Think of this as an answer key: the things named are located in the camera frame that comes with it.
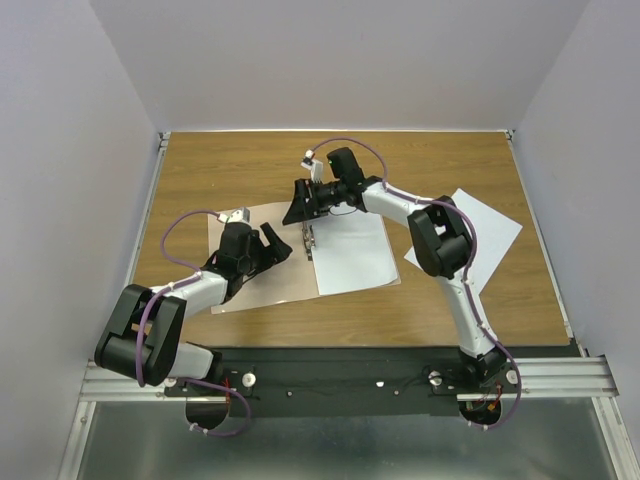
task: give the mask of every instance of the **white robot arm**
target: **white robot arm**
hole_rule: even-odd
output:
[[[365,177],[349,148],[334,150],[327,158],[336,180],[322,183],[317,175],[311,180],[296,180],[294,198],[283,223],[313,220],[346,202],[407,227],[418,263],[435,278],[449,303],[469,383],[493,383],[508,367],[507,358],[497,346],[497,336],[469,275],[468,264],[475,250],[464,213],[449,197],[420,198],[391,187],[381,178]],[[312,167],[312,173],[322,171],[312,151],[307,152],[302,163]]]

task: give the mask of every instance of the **red wire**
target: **red wire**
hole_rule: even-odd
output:
[[[225,387],[227,388],[231,388],[231,385],[229,383],[229,379],[225,378],[224,382],[222,382],[224,384]],[[231,408],[231,395],[227,392],[227,394],[225,395],[226,397],[226,403],[227,403],[227,412],[229,412],[229,409]]]

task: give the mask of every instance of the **white wall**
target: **white wall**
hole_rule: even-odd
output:
[[[160,129],[502,129],[587,1],[91,3]]]
[[[515,135],[571,324],[640,451],[640,2],[594,0]]]
[[[55,478],[155,129],[85,0],[0,15],[0,476]]]

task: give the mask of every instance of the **metal frame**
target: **metal frame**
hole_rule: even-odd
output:
[[[224,130],[224,131],[253,131],[253,130]],[[315,129],[312,131],[331,131]],[[412,132],[428,130],[408,130]],[[513,131],[498,130],[505,133],[507,143],[515,162],[515,154],[511,143]],[[142,239],[146,230],[147,221],[151,211],[151,205],[156,191],[156,186],[162,170],[162,164],[166,154],[171,133],[160,133],[160,146],[153,178],[147,195],[145,210],[138,231],[136,246],[131,256],[127,271],[126,284],[133,279],[135,267],[138,261]],[[518,175],[522,183],[521,172]],[[522,184],[527,205],[531,213],[533,223],[540,241],[543,256],[547,264],[554,291],[562,312],[567,333],[572,338],[573,332],[568,322],[560,289],[556,282],[553,266],[549,259],[547,248],[535,212],[530,202],[524,183]],[[585,352],[580,348],[583,357]],[[591,397],[600,427],[602,429],[607,448],[613,462],[616,474],[620,480],[640,478],[640,467],[634,455],[626,428],[620,416],[615,396],[618,394],[611,372],[604,358],[519,358],[517,359],[523,376],[523,398],[558,398],[558,397]],[[459,395],[459,400],[466,400],[473,396]],[[131,402],[131,401],[224,401],[223,398],[168,398],[164,395],[164,388],[144,387],[139,388],[137,383],[118,374],[99,369],[95,363],[89,362],[79,395],[76,415],[71,427],[71,433],[65,449],[59,480],[74,480],[80,472],[82,457],[87,444],[93,416],[98,402]]]

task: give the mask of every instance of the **white paper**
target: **white paper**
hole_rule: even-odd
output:
[[[354,292],[399,279],[380,215],[342,204],[313,220],[313,266],[320,295]]]
[[[522,230],[522,225],[475,199],[464,190],[456,190],[451,198],[456,202],[456,206],[471,219],[478,235],[478,252],[469,274],[478,292],[481,292]],[[420,268],[413,248],[404,258]]]

